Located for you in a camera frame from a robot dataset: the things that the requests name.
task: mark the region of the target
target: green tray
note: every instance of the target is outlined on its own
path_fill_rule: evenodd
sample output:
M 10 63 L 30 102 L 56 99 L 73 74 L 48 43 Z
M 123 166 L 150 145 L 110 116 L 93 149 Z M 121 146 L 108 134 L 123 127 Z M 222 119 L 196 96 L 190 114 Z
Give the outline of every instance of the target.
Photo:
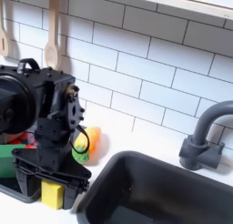
M 25 145 L 0 145 L 0 178 L 14 178 L 14 157 L 11 154 L 14 148 L 25 148 Z

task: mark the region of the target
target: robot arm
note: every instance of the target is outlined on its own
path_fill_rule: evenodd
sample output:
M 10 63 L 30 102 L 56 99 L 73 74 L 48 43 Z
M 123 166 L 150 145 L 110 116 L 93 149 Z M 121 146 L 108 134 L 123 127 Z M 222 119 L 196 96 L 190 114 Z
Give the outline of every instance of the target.
M 71 153 L 71 134 L 79 128 L 87 136 L 79 126 L 85 110 L 79 104 L 75 81 L 62 71 L 40 69 L 34 59 L 21 60 L 18 67 L 0 67 L 0 133 L 21 133 L 37 121 L 37 149 L 13 150 L 16 176 L 25 196 L 39 186 L 41 178 L 66 188 L 73 184 L 76 192 L 88 187 L 91 173 Z M 81 154 L 88 147 L 89 139 Z

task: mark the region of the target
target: utensil handle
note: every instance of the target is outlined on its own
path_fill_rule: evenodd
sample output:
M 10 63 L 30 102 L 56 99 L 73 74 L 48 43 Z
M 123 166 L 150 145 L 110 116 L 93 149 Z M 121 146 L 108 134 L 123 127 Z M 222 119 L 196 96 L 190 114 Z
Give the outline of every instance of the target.
M 0 0 L 0 27 L 4 28 L 4 5 L 3 0 Z
M 58 44 L 58 15 L 59 0 L 49 0 L 49 34 L 48 41 L 54 45 Z

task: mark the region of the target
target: wooden utensil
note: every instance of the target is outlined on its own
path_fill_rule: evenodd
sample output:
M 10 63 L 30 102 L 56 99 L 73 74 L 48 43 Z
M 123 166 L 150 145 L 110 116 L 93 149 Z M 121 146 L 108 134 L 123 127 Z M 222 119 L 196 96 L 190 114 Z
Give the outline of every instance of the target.
M 60 52 L 58 46 L 58 15 L 59 0 L 49 0 L 49 33 L 46 45 L 46 64 L 53 69 L 60 67 Z
M 0 55 L 9 55 L 9 38 L 4 29 L 4 7 L 3 0 L 0 0 Z

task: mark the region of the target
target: wire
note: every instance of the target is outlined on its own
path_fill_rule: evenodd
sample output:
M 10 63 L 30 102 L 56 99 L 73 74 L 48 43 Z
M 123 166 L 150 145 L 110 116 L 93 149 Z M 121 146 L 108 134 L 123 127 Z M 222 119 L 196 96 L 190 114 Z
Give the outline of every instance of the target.
M 71 147 L 73 148 L 73 150 L 78 154 L 78 155 L 84 155 L 90 148 L 90 139 L 89 139 L 89 136 L 88 134 L 85 132 L 85 130 L 81 127 L 81 126 L 77 126 L 76 128 L 79 132 L 81 132 L 82 134 L 85 135 L 86 139 L 87 139 L 87 147 L 84 151 L 77 151 L 73 145 L 73 143 L 70 141 L 70 144 L 71 144 Z

